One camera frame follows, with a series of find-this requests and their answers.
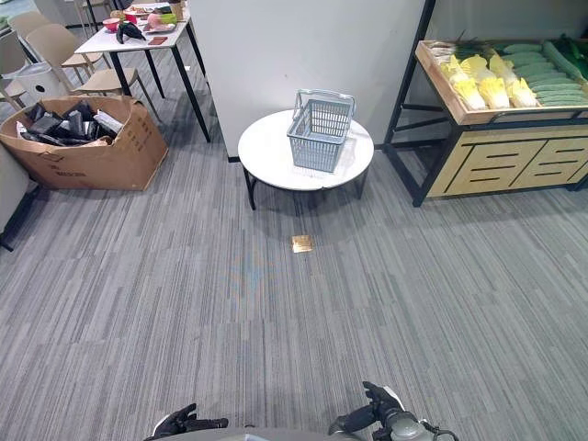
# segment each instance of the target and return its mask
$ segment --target red cup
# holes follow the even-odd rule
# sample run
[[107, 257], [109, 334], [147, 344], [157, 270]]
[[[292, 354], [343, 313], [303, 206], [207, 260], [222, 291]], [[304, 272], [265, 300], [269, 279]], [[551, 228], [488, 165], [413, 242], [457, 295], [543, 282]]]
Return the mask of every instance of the red cup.
[[110, 32], [116, 32], [119, 27], [120, 20], [118, 18], [107, 18], [102, 22], [106, 29]]
[[127, 19], [130, 23], [134, 23], [135, 25], [137, 24], [137, 16], [131, 12], [125, 11], [125, 19]]

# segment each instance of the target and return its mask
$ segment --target wooden crate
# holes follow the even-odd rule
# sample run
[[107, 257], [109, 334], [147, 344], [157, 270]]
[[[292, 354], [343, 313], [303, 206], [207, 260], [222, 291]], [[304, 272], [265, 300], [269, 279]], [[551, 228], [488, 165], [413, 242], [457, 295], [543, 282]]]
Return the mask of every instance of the wooden crate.
[[[501, 115], [497, 122], [512, 121], [534, 121], [542, 119], [570, 119], [578, 110], [586, 109], [586, 106], [566, 106], [566, 107], [515, 107], [501, 108], [494, 110], [468, 110], [459, 95], [455, 92], [453, 86], [441, 72], [441, 68], [435, 59], [435, 56], [428, 48], [427, 44], [432, 41], [419, 41], [416, 47], [416, 58], [423, 66], [438, 94], [443, 99], [445, 106], [451, 113], [451, 116], [459, 125], [485, 124], [497, 115]], [[548, 109], [549, 112], [541, 112], [541, 109]], [[533, 114], [517, 115], [524, 111], [534, 111]], [[588, 118], [588, 111], [583, 112], [580, 118]]]
[[588, 126], [466, 131], [428, 197], [574, 184], [588, 175]]

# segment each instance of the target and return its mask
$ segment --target wooden cabinet front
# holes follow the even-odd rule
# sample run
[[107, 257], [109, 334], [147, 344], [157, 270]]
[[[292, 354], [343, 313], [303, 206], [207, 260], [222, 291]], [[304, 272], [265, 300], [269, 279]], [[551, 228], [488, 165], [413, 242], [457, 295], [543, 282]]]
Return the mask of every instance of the wooden cabinet front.
[[588, 174], [588, 128], [464, 132], [428, 197], [574, 184]]

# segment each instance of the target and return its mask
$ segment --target gray plastic shopping basket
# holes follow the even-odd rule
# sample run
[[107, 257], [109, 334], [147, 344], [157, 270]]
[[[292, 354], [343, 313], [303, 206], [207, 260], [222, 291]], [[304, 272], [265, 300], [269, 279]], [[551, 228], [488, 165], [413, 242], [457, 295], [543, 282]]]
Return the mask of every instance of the gray plastic shopping basket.
[[300, 89], [288, 129], [294, 165], [332, 173], [355, 111], [356, 100], [350, 95]]

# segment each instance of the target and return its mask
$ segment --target round white table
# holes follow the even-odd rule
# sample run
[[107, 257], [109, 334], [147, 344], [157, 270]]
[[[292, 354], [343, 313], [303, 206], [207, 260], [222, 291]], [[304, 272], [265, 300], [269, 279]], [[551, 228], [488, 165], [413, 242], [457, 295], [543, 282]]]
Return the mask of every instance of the round white table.
[[268, 115], [254, 122], [241, 135], [239, 159], [243, 165], [249, 203], [255, 209], [257, 181], [292, 191], [315, 191], [339, 187], [361, 176], [357, 196], [361, 198], [374, 156], [374, 142], [356, 121], [351, 121], [347, 139], [333, 173], [297, 167], [286, 134], [293, 110]]

